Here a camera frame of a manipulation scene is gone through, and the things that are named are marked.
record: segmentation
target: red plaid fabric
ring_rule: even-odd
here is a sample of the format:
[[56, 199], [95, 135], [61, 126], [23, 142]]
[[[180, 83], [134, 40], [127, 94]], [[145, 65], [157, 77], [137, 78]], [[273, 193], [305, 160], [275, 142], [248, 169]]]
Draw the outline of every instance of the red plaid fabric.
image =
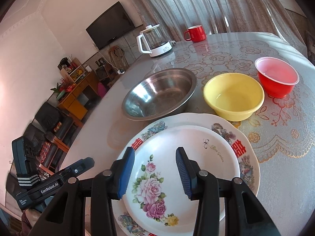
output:
[[60, 129], [61, 125], [62, 123], [58, 122], [57, 126], [54, 128], [54, 132], [57, 132]]
[[47, 141], [45, 141], [45, 142], [43, 143], [42, 149], [41, 149], [40, 154], [39, 154], [39, 162], [40, 162], [40, 163], [43, 163], [43, 162], [44, 162], [44, 160], [45, 160], [45, 158], [46, 158], [46, 156], [47, 156], [47, 154], [48, 154], [48, 151], [49, 151], [50, 147], [51, 147], [51, 143], [49, 143], [49, 142], [47, 142]]

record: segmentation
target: metal bowl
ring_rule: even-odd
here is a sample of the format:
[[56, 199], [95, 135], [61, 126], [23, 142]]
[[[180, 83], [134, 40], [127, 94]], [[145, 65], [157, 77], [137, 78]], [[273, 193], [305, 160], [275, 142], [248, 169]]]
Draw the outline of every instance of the metal bowl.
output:
[[146, 121], [184, 112], [196, 86], [196, 76], [188, 69], [159, 71], [128, 92], [122, 102], [123, 114], [130, 120]]

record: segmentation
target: kettle lid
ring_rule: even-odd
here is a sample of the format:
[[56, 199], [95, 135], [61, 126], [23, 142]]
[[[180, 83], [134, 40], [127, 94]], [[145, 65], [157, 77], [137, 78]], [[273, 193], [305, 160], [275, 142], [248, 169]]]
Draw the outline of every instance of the kettle lid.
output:
[[148, 32], [148, 31], [150, 31], [150, 30], [152, 30], [152, 29], [155, 29], [155, 28], [157, 28], [157, 27], [159, 27], [159, 26], [160, 26], [160, 24], [159, 24], [159, 25], [155, 25], [155, 26], [148, 25], [148, 26], [145, 27], [145, 29], [144, 29], [143, 31], [140, 32], [140, 34], [145, 33], [145, 32]]

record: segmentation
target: red mug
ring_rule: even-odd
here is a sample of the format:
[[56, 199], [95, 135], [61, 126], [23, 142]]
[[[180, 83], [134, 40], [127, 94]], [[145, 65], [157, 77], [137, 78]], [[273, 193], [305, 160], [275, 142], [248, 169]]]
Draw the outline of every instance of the red mug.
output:
[[[190, 39], [186, 39], [186, 33], [189, 33]], [[184, 33], [184, 39], [185, 41], [201, 42], [207, 39], [207, 35], [201, 25], [193, 26], [189, 27], [188, 30]]]

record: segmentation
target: white plate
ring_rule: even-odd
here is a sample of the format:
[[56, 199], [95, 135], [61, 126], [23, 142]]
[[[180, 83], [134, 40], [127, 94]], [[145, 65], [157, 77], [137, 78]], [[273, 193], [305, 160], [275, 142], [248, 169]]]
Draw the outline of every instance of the white plate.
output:
[[[198, 201], [190, 201], [184, 193], [175, 160], [178, 147], [218, 178], [240, 176], [233, 149], [210, 129], [183, 125], [149, 138], [135, 152], [123, 201], [136, 223], [156, 235], [191, 236], [195, 227]], [[224, 214], [221, 199], [220, 220]]]
[[[247, 183], [253, 193], [257, 195], [260, 182], [259, 163], [248, 139], [228, 121], [213, 114], [181, 113], [159, 119], [136, 134], [126, 145], [118, 159], [122, 158], [127, 146], [133, 146], [134, 149], [137, 149], [143, 142], [156, 133], [181, 125], [201, 126], [212, 129], [220, 134], [231, 146], [233, 146], [237, 153], [240, 177]], [[125, 234], [129, 236], [155, 236], [153, 233], [144, 230], [131, 218], [123, 200], [113, 200], [112, 208], [116, 221]]]

